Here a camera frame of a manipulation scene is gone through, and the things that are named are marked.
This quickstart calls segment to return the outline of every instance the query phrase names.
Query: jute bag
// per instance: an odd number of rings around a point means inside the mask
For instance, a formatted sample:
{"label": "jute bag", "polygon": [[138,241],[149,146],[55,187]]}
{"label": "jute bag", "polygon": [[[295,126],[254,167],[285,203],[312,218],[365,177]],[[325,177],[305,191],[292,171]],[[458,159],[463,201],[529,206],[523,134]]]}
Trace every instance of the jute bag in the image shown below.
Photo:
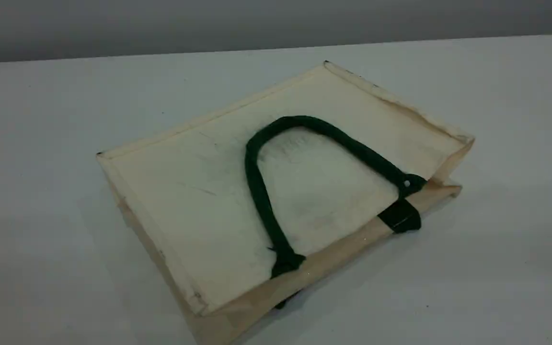
{"label": "jute bag", "polygon": [[259,318],[456,196],[473,137],[326,61],[153,138],[98,153],[200,345]]}

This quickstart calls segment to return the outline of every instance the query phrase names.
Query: white table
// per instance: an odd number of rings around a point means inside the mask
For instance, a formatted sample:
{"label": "white table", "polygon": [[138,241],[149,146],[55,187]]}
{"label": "white table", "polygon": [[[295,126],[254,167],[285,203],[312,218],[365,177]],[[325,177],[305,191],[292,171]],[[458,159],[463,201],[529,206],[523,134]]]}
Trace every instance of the white table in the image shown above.
{"label": "white table", "polygon": [[552,344],[552,36],[0,64],[0,344],[193,344],[94,154],[324,59],[476,135],[464,192],[243,341]]}

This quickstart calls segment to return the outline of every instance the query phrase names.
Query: bag handle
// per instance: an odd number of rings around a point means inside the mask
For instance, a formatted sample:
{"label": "bag handle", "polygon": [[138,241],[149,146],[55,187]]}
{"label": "bag handle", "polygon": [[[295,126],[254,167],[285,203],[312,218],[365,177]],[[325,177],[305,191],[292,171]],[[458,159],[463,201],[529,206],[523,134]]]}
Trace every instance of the bag handle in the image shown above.
{"label": "bag handle", "polygon": [[[294,127],[304,127],[316,134],[329,137],[333,141],[340,144],[340,146],[344,147],[344,149],[357,157],[357,159],[361,160],[372,170],[385,177],[387,181],[394,184],[398,190],[398,201],[403,201],[404,205],[407,204],[407,201],[403,199],[405,199],[408,195],[420,191],[425,183],[427,183],[425,179],[418,175],[406,174],[402,172],[397,168],[397,166],[389,162],[387,159],[364,144],[361,144],[361,142],[358,142],[357,140],[346,135],[346,133],[337,127],[312,116],[285,116],[272,122],[263,129],[260,129],[246,145],[244,168],[246,171],[248,188],[250,189],[250,194],[255,208],[257,209],[261,222],[265,227],[265,231],[267,231],[267,234],[272,241],[272,247],[270,250],[276,253],[276,263],[272,268],[272,278],[278,277],[279,275],[290,271],[295,271],[300,267],[302,262],[304,262],[305,256],[295,253],[289,244],[287,237],[282,232],[282,229],[278,224],[278,220],[276,220],[276,217],[274,216],[272,203],[270,203],[270,198],[267,194],[267,189],[265,188],[265,182],[263,181],[263,177],[261,176],[261,172],[259,171],[259,167],[257,165],[257,158],[261,147],[265,143],[277,135],[280,135],[280,133]],[[394,203],[394,206],[401,203],[402,202],[396,202]],[[393,224],[401,225],[403,220],[393,221]],[[392,227],[389,223],[387,225],[394,229],[395,232],[406,231],[397,231],[395,230],[395,227]]]}

